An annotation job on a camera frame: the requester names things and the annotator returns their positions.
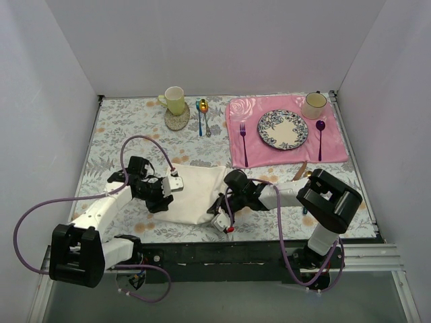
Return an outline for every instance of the plate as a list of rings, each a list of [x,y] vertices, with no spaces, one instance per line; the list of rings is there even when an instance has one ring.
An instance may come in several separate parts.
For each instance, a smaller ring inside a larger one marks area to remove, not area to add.
[[[288,110],[274,110],[262,115],[257,132],[268,145],[282,150],[298,148],[308,137],[304,119]]]

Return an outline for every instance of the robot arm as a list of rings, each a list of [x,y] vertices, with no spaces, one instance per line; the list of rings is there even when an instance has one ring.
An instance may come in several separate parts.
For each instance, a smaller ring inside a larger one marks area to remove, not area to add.
[[[183,189],[178,174],[164,178],[148,175],[151,163],[142,157],[131,157],[125,175],[115,172],[105,186],[106,197],[95,201],[86,212],[68,225],[58,225],[51,242],[49,275],[53,280],[95,287],[106,269],[120,263],[139,264],[142,261],[141,242],[134,236],[116,236],[102,243],[109,223],[132,199],[144,200],[152,213],[168,210],[172,192]]]
[[[243,207],[255,211],[269,211],[277,207],[277,193],[273,185],[255,184],[241,170],[230,172],[224,182],[232,191],[228,202],[232,214]],[[334,241],[347,231],[362,196],[324,170],[315,170],[310,178],[296,182],[278,184],[281,207],[306,207],[319,224],[313,231],[306,247],[298,251],[300,262],[305,267],[315,267],[322,262]],[[213,226],[220,231],[229,232],[230,218],[225,196],[219,199],[208,210],[214,213]]]

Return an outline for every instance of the blue spoon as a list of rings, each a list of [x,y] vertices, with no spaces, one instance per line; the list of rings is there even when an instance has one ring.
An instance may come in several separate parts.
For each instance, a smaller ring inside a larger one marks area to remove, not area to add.
[[[202,127],[201,127],[201,109],[199,108],[199,103],[201,99],[196,99],[196,109],[199,112],[199,136],[202,137]]]

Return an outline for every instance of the yellow mug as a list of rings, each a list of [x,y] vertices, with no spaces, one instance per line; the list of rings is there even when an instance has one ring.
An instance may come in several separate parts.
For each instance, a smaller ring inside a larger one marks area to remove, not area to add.
[[[164,92],[164,96],[158,96],[158,102],[167,107],[173,115],[179,116],[185,109],[184,90],[179,86],[169,87]]]

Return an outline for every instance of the cutlery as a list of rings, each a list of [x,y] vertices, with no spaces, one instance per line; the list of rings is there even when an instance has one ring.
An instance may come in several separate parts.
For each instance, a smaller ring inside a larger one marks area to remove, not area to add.
[[[240,135],[242,137],[242,142],[244,143],[245,167],[248,167],[247,150],[245,149],[245,123],[244,122],[240,124]]]
[[[307,171],[307,172],[305,172],[305,174],[304,174],[304,178],[305,177],[310,177],[311,176],[311,174],[312,174],[312,171]]]
[[[211,130],[208,127],[208,120],[207,120],[208,104],[205,101],[205,99],[201,99],[199,108],[200,108],[200,111],[203,113],[203,117],[205,118],[205,124],[207,126],[207,132],[205,133],[205,135],[207,137],[210,137],[211,136]]]
[[[306,167],[307,167],[307,161],[304,161],[304,163],[302,163],[302,166],[300,167],[300,169],[296,172],[292,181],[299,180],[301,178],[302,173],[304,173]]]
[[[196,109],[199,113],[199,136],[202,137],[202,126],[201,126],[201,109],[199,109],[200,99],[196,99]]]
[[[326,127],[325,121],[319,120],[316,122],[316,128],[317,128],[317,130],[319,130],[321,132],[321,146],[319,148],[319,161],[320,162],[322,161],[322,131],[325,130],[325,127]]]

